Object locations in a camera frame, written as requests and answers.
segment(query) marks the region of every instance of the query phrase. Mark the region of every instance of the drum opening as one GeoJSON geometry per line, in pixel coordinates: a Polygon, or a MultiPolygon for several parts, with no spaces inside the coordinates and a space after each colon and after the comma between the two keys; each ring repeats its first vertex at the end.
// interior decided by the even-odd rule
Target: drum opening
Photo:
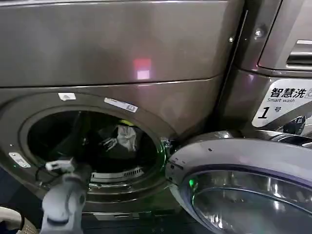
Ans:
{"type": "Polygon", "coordinates": [[[131,122],[91,111],[46,116],[28,133],[31,153],[41,161],[74,158],[93,168],[91,182],[113,183],[146,174],[156,165],[153,140],[131,122]]]}

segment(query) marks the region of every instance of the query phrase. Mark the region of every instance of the number 1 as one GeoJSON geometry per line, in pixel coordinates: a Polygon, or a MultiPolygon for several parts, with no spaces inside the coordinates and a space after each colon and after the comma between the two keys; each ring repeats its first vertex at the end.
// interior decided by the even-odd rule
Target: number 1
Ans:
{"type": "Polygon", "coordinates": [[[264,111],[264,113],[263,113],[263,115],[261,116],[261,117],[258,117],[258,118],[267,118],[265,115],[267,114],[267,112],[269,111],[269,106],[268,107],[265,107],[265,108],[263,108],[265,111],[264,111]]]}

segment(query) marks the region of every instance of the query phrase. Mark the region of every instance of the door glass window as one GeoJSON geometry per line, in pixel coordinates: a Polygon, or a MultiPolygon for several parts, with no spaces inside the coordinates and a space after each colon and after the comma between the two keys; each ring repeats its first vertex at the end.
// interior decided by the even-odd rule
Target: door glass window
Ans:
{"type": "Polygon", "coordinates": [[[247,172],[206,172],[188,182],[192,206],[224,234],[305,234],[312,227],[312,191],[247,172]]]}

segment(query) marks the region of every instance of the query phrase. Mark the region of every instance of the air vent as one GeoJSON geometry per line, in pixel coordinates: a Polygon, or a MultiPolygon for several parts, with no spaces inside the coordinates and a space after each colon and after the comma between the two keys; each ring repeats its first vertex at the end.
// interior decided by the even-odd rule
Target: air vent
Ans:
{"type": "Polygon", "coordinates": [[[136,175],[138,173],[141,173],[141,172],[142,172],[141,169],[137,169],[135,171],[126,172],[126,173],[123,174],[123,176],[124,177],[134,176],[134,175],[136,175]]]}
{"type": "Polygon", "coordinates": [[[287,68],[312,70],[312,40],[298,40],[287,59],[287,68]]]}
{"type": "Polygon", "coordinates": [[[143,175],[144,172],[140,167],[135,167],[131,170],[120,172],[120,173],[97,173],[93,172],[91,176],[91,182],[95,183],[113,183],[122,182],[129,179],[137,178],[143,175]]]}

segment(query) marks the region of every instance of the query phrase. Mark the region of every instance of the washing machine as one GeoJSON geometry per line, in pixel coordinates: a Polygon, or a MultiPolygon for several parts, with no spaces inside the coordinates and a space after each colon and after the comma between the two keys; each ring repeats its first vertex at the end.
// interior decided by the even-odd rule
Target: washing machine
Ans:
{"type": "Polygon", "coordinates": [[[165,164],[204,131],[243,6],[1,1],[1,166],[42,198],[60,176],[47,161],[91,164],[85,213],[99,219],[178,209],[165,164]]]}
{"type": "Polygon", "coordinates": [[[311,7],[2,1],[1,166],[40,196],[46,161],[88,162],[99,220],[181,206],[214,233],[308,233],[311,7]]]}

